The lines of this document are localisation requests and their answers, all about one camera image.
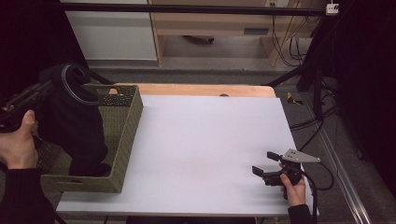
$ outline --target black garment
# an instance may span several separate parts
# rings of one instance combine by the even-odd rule
[[[111,169],[101,164],[107,146],[98,98],[81,86],[91,82],[91,73],[75,64],[57,65],[40,73],[40,83],[52,81],[55,92],[40,109],[38,134],[73,158],[70,175],[100,176]]]
[[[290,224],[313,224],[311,214],[309,213],[308,205],[300,204],[292,206],[288,209]]]
[[[40,176],[39,169],[7,171],[6,189],[0,202],[0,223],[55,223],[55,211],[43,193]]]

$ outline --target green basket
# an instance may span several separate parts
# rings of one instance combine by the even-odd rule
[[[108,176],[68,175],[71,158],[61,147],[44,143],[38,150],[38,167],[43,170],[43,190],[113,192],[122,191],[134,136],[143,111],[137,86],[85,85],[97,94],[103,118],[108,153],[104,160],[112,166]]]

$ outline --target white tabletop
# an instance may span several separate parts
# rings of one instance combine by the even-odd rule
[[[279,187],[265,186],[251,172],[252,165],[278,171],[278,162],[267,159],[266,152],[284,154],[295,148],[279,99],[142,99],[122,193],[65,192],[58,212],[218,217],[288,213]]]

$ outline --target black curtain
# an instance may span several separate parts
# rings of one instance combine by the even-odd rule
[[[320,27],[310,51],[328,37],[318,66],[338,80],[342,112],[396,197],[396,1],[340,1],[340,10],[338,20]]]
[[[87,66],[64,11],[41,7],[41,2],[0,0],[0,92],[4,97],[37,83],[38,73],[55,64]]]

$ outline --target gray floor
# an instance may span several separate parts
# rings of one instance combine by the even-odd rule
[[[302,40],[300,50],[306,50]],[[290,63],[298,64],[291,59],[285,50],[285,58]],[[191,40],[182,36],[172,36],[167,40],[163,65],[161,67],[135,67],[133,69],[97,69],[101,75],[119,82],[154,82],[154,83],[205,83],[205,84],[248,84],[261,85],[286,74],[293,69],[284,64],[274,68],[269,66],[267,56],[258,37],[220,37],[213,44]],[[276,87],[276,96],[282,101],[289,124],[300,123],[311,119],[309,102],[312,93],[300,93],[295,90],[298,77]],[[287,93],[295,100],[303,100],[303,105],[288,103]],[[332,97],[326,97],[323,108],[335,104]],[[313,134],[316,126],[292,132],[297,148]],[[329,136],[335,154],[346,168],[353,186],[372,220],[372,223],[396,223],[396,201],[384,185],[381,177],[369,161],[358,158],[359,148],[346,126],[342,115],[332,115],[325,119],[321,133]],[[320,137],[307,146],[304,152],[320,157],[328,163]],[[305,165],[305,170],[312,175],[316,184],[325,187],[329,184],[328,173],[319,166]],[[60,193],[47,192],[54,206],[60,200]],[[357,223],[343,194],[342,187],[336,180],[334,187],[328,191],[318,192],[319,223]],[[68,223],[103,223],[104,217],[65,216]],[[125,217],[110,217],[107,223],[124,223]],[[265,223],[274,223],[272,219]]]

